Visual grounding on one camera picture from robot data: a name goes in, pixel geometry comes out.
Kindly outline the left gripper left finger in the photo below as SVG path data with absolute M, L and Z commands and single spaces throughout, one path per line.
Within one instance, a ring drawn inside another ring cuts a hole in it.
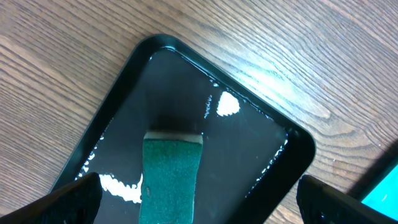
M 1 217 L 1 223 L 93 223 L 102 194 L 99 174 L 92 172 Z

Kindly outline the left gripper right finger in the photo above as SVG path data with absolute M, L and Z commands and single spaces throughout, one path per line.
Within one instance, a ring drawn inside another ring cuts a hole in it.
M 304 224 L 397 224 L 311 175 L 299 180 L 296 199 Z

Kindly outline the green scrubbing sponge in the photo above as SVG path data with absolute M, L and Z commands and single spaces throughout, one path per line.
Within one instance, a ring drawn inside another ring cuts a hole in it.
M 139 223 L 192 223 L 203 151 L 200 134 L 148 131 L 143 140 Z

